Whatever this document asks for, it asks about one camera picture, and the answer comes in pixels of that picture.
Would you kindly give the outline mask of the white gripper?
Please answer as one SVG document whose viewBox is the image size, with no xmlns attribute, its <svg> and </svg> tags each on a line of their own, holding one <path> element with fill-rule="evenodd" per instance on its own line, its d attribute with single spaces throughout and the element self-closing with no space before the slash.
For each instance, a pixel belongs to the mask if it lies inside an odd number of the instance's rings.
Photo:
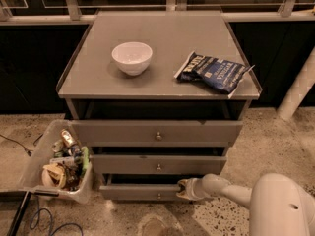
<svg viewBox="0 0 315 236">
<path fill-rule="evenodd" d="M 180 199 L 199 201 L 205 197 L 201 178 L 181 179 L 177 184 L 185 187 L 185 191 L 176 193 Z"/>
</svg>

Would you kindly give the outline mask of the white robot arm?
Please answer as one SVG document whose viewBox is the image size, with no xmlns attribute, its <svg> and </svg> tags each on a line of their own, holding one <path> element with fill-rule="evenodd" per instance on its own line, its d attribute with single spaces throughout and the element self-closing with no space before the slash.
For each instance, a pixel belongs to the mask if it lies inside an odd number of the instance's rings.
<svg viewBox="0 0 315 236">
<path fill-rule="evenodd" d="M 223 196 L 246 207 L 250 236 L 315 236 L 315 198 L 282 174 L 265 174 L 253 188 L 215 174 L 181 179 L 178 185 L 179 198 L 199 201 Z"/>
</svg>

